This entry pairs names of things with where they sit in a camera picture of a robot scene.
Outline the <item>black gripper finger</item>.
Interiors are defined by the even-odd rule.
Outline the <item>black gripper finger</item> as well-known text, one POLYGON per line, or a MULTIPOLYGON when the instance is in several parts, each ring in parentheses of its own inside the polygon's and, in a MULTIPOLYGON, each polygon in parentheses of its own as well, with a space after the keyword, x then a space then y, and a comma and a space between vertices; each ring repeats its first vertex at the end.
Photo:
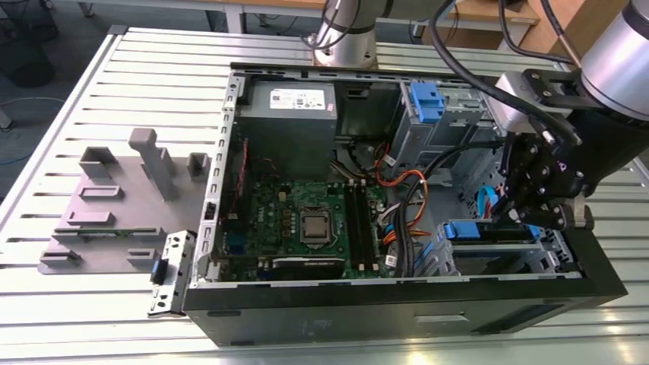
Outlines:
POLYGON ((543 204, 545 198, 543 143, 539 137, 508 136, 500 174, 505 178, 503 196, 495 206, 495 220, 520 220, 520 209, 543 204))
POLYGON ((552 230, 593 230, 592 210, 583 197, 529 205, 520 209, 520 220, 552 230))

